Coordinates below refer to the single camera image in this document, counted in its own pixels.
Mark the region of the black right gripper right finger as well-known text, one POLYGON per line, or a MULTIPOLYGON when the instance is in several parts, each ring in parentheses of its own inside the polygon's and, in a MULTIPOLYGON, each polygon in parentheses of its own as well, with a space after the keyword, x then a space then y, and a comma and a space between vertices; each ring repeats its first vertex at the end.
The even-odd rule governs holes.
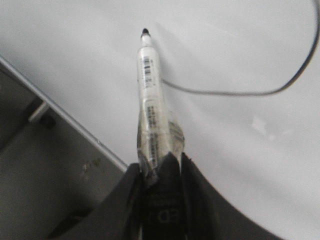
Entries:
POLYGON ((185 153, 181 156, 181 181, 189 240, 280 239, 232 206, 185 153))

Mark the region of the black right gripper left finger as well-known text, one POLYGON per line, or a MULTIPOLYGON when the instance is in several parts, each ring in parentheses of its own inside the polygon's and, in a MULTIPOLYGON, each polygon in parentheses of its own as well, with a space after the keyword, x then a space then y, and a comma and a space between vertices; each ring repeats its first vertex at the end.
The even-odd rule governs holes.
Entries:
POLYGON ((47 239, 139 240, 142 186, 140 166, 132 163, 95 209, 69 229, 54 229, 47 239))

